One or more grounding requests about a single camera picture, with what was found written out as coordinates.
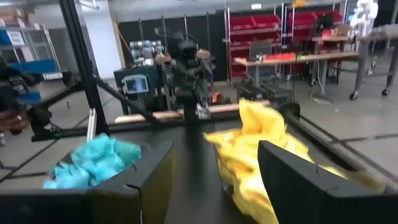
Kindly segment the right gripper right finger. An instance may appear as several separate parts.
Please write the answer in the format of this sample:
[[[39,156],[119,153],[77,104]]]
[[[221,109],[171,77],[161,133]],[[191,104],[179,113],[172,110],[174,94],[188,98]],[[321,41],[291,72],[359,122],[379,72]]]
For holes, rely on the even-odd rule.
[[[279,224],[398,224],[398,195],[381,195],[269,141],[258,163]]]

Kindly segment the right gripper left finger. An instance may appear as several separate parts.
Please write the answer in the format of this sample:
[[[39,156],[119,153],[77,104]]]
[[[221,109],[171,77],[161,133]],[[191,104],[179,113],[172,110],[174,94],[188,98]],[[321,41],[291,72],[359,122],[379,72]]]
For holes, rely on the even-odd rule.
[[[175,141],[90,190],[0,190],[0,224],[164,224]]]

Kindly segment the blue microfiber towel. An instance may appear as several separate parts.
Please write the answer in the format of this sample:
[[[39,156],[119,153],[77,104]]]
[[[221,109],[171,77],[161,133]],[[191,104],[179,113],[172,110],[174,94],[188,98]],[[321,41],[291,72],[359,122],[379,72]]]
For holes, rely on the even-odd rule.
[[[120,173],[141,158],[141,147],[101,134],[71,154],[75,165],[87,170],[98,181]]]
[[[59,163],[49,171],[44,189],[89,189],[92,187],[90,173],[75,164]]]

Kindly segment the clear plastic basket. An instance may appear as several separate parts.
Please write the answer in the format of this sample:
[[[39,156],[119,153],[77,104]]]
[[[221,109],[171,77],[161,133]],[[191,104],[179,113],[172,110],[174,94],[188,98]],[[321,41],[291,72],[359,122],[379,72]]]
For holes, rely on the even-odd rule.
[[[299,105],[241,100],[242,127],[208,133],[218,170],[241,213],[257,224],[395,224],[384,184],[315,134],[288,132]]]
[[[44,189],[89,189],[124,171],[142,157],[138,144],[98,136],[71,154],[71,162],[60,162],[51,171]]]

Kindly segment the blue cart with screen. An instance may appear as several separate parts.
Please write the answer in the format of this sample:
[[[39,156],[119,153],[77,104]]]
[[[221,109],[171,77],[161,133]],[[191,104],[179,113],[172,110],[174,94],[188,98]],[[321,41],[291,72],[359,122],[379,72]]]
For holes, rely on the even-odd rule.
[[[118,92],[134,106],[147,112],[163,110],[163,98],[158,92],[162,82],[155,65],[122,68],[113,74]]]

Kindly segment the red bin shelf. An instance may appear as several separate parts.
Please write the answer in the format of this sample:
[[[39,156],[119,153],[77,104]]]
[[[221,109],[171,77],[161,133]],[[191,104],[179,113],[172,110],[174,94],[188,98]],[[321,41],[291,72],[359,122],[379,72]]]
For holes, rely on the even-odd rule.
[[[235,58],[249,58],[249,45],[253,42],[268,41],[272,49],[282,45],[285,4],[276,4],[272,8],[224,12],[226,59],[228,81],[239,82],[246,78],[244,66],[236,63]]]
[[[334,25],[343,22],[343,13],[340,12],[341,3],[310,4],[302,7],[288,6],[285,10],[284,44],[294,52],[311,54],[316,42],[315,23],[322,15],[331,14]]]

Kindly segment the black boxes under table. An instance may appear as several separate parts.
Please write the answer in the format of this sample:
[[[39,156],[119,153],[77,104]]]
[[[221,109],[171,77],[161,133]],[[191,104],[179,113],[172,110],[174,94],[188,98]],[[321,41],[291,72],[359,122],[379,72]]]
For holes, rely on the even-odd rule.
[[[247,100],[268,100],[271,103],[290,103],[294,101],[293,91],[279,85],[269,85],[262,83],[260,87],[252,83],[235,84],[237,98],[245,98]]]

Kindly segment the person's hand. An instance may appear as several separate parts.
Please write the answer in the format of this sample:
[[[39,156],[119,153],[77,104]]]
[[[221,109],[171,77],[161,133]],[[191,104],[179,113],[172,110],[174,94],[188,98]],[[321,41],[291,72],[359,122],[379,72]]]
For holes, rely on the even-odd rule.
[[[0,132],[20,134],[30,123],[30,116],[26,110],[7,110],[0,112]]]

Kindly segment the black table mat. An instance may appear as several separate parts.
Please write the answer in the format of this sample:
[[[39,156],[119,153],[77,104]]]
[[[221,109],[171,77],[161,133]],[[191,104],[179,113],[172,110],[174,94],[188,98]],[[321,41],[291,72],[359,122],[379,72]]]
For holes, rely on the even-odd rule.
[[[222,190],[215,150],[203,138],[203,133],[240,127],[241,122],[236,119],[195,128],[134,131],[114,134],[112,137],[148,143],[152,147],[169,139],[175,141],[175,185],[165,224],[254,224]]]

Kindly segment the wooden top work table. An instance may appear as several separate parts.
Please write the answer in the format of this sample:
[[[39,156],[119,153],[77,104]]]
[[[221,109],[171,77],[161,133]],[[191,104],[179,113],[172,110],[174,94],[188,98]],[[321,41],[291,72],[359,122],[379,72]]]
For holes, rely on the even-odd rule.
[[[335,60],[335,59],[344,59],[350,57],[357,57],[359,53],[357,52],[337,52],[337,53],[327,53],[327,54],[315,54],[315,55],[304,55],[304,56],[296,56],[292,54],[293,57],[290,57],[290,54],[287,54],[288,58],[281,58],[281,59],[261,59],[260,61],[247,61],[245,58],[235,58],[234,61],[238,65],[243,65],[246,68],[246,75],[250,79],[250,82],[242,82],[242,83],[252,83],[257,87],[260,87],[262,83],[266,84],[264,81],[260,79],[260,67],[275,67],[277,65],[295,65],[298,63],[306,63],[306,62],[322,62],[326,64],[328,60]],[[279,85],[284,88],[291,89],[293,91],[294,97],[294,82],[289,81],[287,79],[287,75],[285,79],[282,79],[282,82],[275,81],[276,72],[267,75],[269,78],[274,76],[273,81],[269,85]]]

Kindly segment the white figure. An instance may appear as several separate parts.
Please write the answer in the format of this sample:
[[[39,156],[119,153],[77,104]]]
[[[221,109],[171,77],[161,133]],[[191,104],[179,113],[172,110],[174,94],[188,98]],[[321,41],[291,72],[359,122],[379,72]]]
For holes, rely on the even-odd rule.
[[[378,8],[378,3],[375,0],[357,1],[354,14],[349,23],[351,37],[363,37],[372,31]]]

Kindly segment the metal cart with casters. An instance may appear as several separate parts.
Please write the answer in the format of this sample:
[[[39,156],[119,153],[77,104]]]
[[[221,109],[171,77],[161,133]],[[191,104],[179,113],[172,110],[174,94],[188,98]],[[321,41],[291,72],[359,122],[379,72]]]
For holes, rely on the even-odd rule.
[[[366,64],[369,55],[368,50],[369,50],[370,41],[375,42],[377,40],[391,40],[391,39],[398,40],[398,24],[379,26],[373,29],[370,34],[365,35],[363,37],[357,37],[356,39],[360,41],[360,47],[359,47],[358,69],[356,72],[354,91],[349,96],[351,100],[356,100],[358,98],[359,90],[363,83],[363,78],[366,76],[365,69],[367,68]],[[387,96],[389,94],[390,87],[394,83],[397,70],[398,70],[398,46],[394,47],[394,50],[392,51],[391,62],[386,78],[386,85],[382,91],[382,96]]]

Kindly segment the black diagonal frame brace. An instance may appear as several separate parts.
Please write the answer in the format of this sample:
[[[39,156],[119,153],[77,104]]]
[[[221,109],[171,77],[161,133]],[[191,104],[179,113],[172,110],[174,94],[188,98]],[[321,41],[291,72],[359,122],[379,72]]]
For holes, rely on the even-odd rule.
[[[33,136],[31,137],[32,142],[68,137],[68,134],[72,131],[53,124],[53,122],[51,122],[52,113],[49,111],[49,108],[59,101],[62,101],[67,96],[83,90],[84,86],[82,81],[68,84],[64,90],[56,92],[54,95],[35,104],[28,110],[30,126],[33,131]]]
[[[107,83],[105,83],[101,79],[93,77],[93,80],[95,81],[97,86],[99,86],[100,88],[105,90],[107,93],[109,93],[113,97],[117,98],[121,103],[125,103],[134,112],[142,115],[145,118],[145,120],[150,121],[152,124],[160,124],[160,121],[155,116],[153,116],[152,114],[135,106],[131,100],[127,99],[121,93],[119,93],[115,89],[111,88]]]

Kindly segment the silver mounting bracket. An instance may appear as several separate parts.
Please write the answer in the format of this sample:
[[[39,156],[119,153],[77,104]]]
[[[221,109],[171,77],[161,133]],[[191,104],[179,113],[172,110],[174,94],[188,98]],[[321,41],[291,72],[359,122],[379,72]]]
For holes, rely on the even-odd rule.
[[[92,140],[96,135],[96,123],[97,123],[97,113],[94,108],[90,109],[88,125],[87,125],[87,133],[86,140]]]

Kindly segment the black aluminium frame post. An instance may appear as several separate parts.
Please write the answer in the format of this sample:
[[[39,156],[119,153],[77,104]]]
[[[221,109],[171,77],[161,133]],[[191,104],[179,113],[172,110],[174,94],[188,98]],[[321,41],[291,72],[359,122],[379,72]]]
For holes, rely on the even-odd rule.
[[[68,31],[72,50],[75,55],[78,71],[83,82],[86,99],[90,109],[95,109],[97,114],[96,134],[109,134],[108,124],[103,111],[97,85],[91,69],[85,40],[81,31],[74,0],[58,0]]]

